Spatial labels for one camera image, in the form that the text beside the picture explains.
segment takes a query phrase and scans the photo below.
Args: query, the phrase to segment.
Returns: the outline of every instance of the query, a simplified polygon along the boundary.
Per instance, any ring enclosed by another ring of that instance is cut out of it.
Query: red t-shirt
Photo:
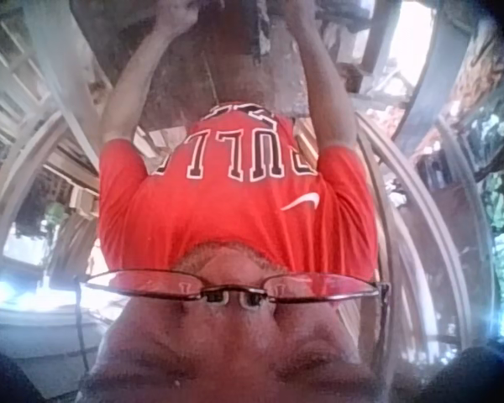
[[[297,152],[287,119],[251,104],[214,108],[148,175],[134,146],[101,154],[99,235],[111,270],[166,270],[206,242],[243,243],[292,272],[369,280],[373,201],[357,154]]]

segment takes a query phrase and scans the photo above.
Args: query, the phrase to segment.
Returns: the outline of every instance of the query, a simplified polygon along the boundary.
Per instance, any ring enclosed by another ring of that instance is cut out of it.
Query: glasses frame
[[[142,297],[142,298],[152,298],[156,300],[167,300],[167,301],[200,301],[201,299],[207,297],[212,293],[219,293],[221,291],[237,291],[237,292],[245,292],[257,296],[261,296],[262,299],[275,303],[275,304],[310,304],[310,303],[318,303],[318,302],[336,302],[336,301],[349,301],[357,298],[369,298],[369,297],[377,297],[379,296],[381,299],[381,317],[380,317],[380,329],[379,329],[379,337],[377,339],[377,345],[375,348],[374,356],[378,350],[381,350],[381,345],[384,343],[385,337],[385,324],[386,318],[388,316],[389,304],[388,304],[388,295],[390,293],[391,286],[389,283],[385,282],[367,282],[361,279],[357,279],[355,277],[349,275],[336,275],[330,273],[287,273],[287,274],[279,274],[272,275],[263,279],[261,282],[261,288],[250,287],[247,285],[236,285],[236,284],[226,284],[226,285],[212,285],[208,280],[202,278],[199,275],[193,275],[190,273],[185,273],[181,271],[174,270],[155,270],[155,269],[145,269],[145,270],[121,270],[128,272],[154,272],[154,273],[172,273],[179,275],[187,275],[200,280],[203,287],[200,292],[196,294],[191,294],[189,296],[178,296],[175,294],[166,294],[166,293],[158,293],[154,291],[134,291],[134,290],[120,290],[118,288],[113,288],[112,286],[106,285],[95,285],[89,284],[88,281],[96,279],[98,277],[102,277],[104,275],[116,274],[119,271],[107,271],[101,273],[99,275],[83,275],[77,276],[75,278],[75,292],[76,292],[76,304],[75,304],[75,316],[76,316],[76,330],[78,334],[78,341],[81,349],[82,362],[84,363],[84,369],[86,373],[89,372],[89,363],[87,362],[87,354],[86,354],[86,345],[84,343],[84,334],[82,331],[82,309],[81,309],[81,285],[84,285],[87,288],[91,288],[93,290],[102,290],[106,292],[112,292],[113,294],[118,294],[121,296],[131,296],[131,297]],[[300,275],[328,275],[328,276],[339,276],[342,278],[350,278],[353,280],[360,281],[362,283],[366,283],[373,287],[373,290],[370,291],[362,291],[355,292],[351,294],[338,294],[334,296],[316,296],[316,297],[295,297],[295,298],[277,298],[275,296],[269,296],[267,290],[265,290],[264,285],[267,281],[278,278],[278,277],[298,277]]]

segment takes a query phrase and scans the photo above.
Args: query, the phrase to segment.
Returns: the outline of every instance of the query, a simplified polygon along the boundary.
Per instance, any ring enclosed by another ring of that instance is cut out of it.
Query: nike swoosh logo
[[[298,206],[299,204],[305,203],[305,202],[312,202],[313,203],[313,208],[314,210],[318,209],[319,206],[319,194],[318,193],[307,193],[306,195],[302,195],[298,199],[296,199],[294,202],[288,204],[287,206],[283,207],[281,210],[285,212],[286,210],[289,210],[295,206]]]

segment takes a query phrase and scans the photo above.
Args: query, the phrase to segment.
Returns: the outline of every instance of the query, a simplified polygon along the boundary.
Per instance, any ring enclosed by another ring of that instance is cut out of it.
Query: man's arm
[[[133,141],[151,79],[171,41],[197,21],[198,7],[191,0],[159,0],[153,31],[134,53],[102,114],[99,132],[102,141]]]
[[[318,147],[356,145],[357,124],[345,86],[315,24],[315,0],[283,0],[287,26],[297,41],[307,81]]]

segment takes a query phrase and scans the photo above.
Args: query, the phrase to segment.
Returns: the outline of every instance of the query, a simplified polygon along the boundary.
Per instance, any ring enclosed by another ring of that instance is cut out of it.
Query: eyeglasses
[[[299,273],[273,275],[259,287],[245,285],[213,285],[198,275],[165,270],[122,270],[77,279],[76,325],[84,366],[89,365],[81,328],[81,285],[122,296],[139,296],[159,300],[200,301],[224,304],[230,291],[240,292],[245,308],[255,308],[263,301],[276,304],[347,301],[356,298],[381,297],[381,327],[386,317],[387,283],[368,283],[346,275]]]

